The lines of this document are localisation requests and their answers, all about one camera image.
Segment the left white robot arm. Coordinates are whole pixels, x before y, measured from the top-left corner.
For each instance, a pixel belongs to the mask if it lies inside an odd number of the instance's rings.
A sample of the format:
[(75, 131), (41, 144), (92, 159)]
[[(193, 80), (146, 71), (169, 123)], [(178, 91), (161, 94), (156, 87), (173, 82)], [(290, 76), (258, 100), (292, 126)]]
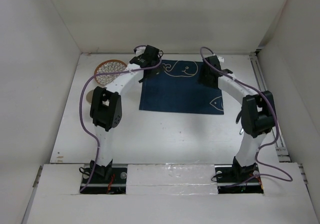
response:
[(125, 70), (114, 81), (93, 91), (90, 117), (99, 140), (98, 158), (91, 161), (93, 176), (107, 182), (112, 175), (112, 139), (114, 129), (122, 119), (122, 97), (136, 84), (160, 70), (163, 52), (151, 45), (135, 48), (133, 57)]

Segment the blue whale cloth napkin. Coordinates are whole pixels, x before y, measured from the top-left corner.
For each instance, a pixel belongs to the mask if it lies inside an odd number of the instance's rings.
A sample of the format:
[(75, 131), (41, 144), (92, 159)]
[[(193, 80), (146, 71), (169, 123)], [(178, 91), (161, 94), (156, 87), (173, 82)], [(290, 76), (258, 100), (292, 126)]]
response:
[(202, 62), (163, 60), (163, 70), (142, 82), (139, 110), (223, 115), (219, 89), (198, 83)]

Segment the beige ceramic cup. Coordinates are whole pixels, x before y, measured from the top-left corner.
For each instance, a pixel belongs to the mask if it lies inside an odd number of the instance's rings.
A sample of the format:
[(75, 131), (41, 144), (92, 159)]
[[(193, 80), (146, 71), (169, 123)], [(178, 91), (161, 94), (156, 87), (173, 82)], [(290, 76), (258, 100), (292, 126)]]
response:
[(93, 99), (93, 90), (90, 90), (87, 94), (86, 94), (86, 101), (88, 104), (91, 104), (92, 103), (92, 99)]

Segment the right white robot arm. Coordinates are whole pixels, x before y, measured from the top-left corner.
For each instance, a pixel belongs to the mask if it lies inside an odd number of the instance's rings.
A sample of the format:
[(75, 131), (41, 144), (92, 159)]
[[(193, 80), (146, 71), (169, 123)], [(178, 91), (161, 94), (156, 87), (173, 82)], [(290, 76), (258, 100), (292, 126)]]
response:
[(254, 87), (241, 84), (232, 71), (221, 69), (216, 55), (203, 59), (198, 83), (222, 90), (241, 104), (236, 122), (241, 121), (244, 134), (240, 149), (233, 158), (232, 168), (227, 173), (235, 180), (243, 181), (254, 172), (258, 147), (275, 126), (273, 95), (270, 91), (261, 92)]

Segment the floral orange-rimmed plate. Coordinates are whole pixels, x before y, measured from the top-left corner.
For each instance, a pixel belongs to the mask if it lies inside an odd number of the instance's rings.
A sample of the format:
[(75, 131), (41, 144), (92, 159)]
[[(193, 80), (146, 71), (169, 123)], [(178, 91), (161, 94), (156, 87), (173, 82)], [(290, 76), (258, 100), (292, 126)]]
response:
[(127, 64), (125, 64), (121, 60), (110, 59), (110, 60), (104, 61), (101, 64), (99, 64), (94, 71), (95, 81), (101, 87), (106, 86), (107, 84), (113, 82), (119, 75), (118, 74), (98, 75), (98, 74), (121, 72), (121, 71), (124, 71), (126, 67), (127, 67)]

